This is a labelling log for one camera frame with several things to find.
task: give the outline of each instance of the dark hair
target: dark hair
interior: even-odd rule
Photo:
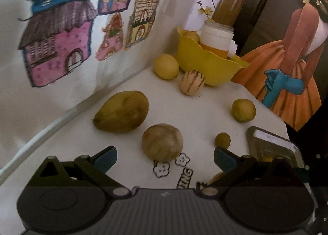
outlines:
[[[310,0],[310,4],[318,10],[322,21],[328,23],[328,0]]]

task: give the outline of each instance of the white table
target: white table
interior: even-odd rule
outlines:
[[[187,97],[179,89],[181,78],[182,74],[173,81],[164,81],[157,78],[151,68],[147,68],[47,140],[0,186],[0,234],[19,235],[24,231],[16,202],[33,173],[49,155],[57,156],[60,161],[71,161],[79,155],[92,156],[114,145],[118,160],[107,173],[108,176],[128,188],[175,188],[183,168],[172,161],[170,174],[157,179],[153,173],[153,162],[147,159],[140,146],[142,134],[148,127],[168,123],[177,127],[183,135],[183,152],[191,159],[188,167],[194,170],[190,187],[195,187],[197,181],[207,182],[220,172],[213,161],[214,139],[218,133],[230,135],[229,150],[238,156],[249,154],[245,133],[250,126],[288,139],[284,122],[243,86],[232,82],[216,88],[206,86],[201,90],[200,97]],[[135,131],[123,135],[97,130],[92,123],[95,113],[113,94],[129,90],[142,91],[147,96],[150,109],[145,122]],[[232,103],[241,98],[252,100],[257,110],[255,119],[245,124],[238,123],[230,115]]]

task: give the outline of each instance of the orange skirt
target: orange skirt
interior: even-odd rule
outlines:
[[[279,69],[285,52],[281,40],[258,47],[242,57],[242,60],[249,62],[250,66],[240,70],[231,81],[245,86],[254,97],[262,102],[267,93],[265,90],[267,76],[264,72],[270,69]],[[305,65],[304,60],[298,60],[290,76],[302,78]],[[319,91],[312,77],[301,95],[282,90],[270,110],[299,131],[320,106]]]

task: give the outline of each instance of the white jar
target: white jar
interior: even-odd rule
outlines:
[[[233,38],[233,28],[206,20],[200,36],[200,46],[226,59]]]

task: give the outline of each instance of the blue bow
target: blue bow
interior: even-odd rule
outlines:
[[[277,69],[270,69],[264,73],[268,78],[265,81],[267,94],[262,101],[265,107],[270,108],[272,106],[282,89],[295,95],[303,93],[304,82],[301,79],[291,78]]]

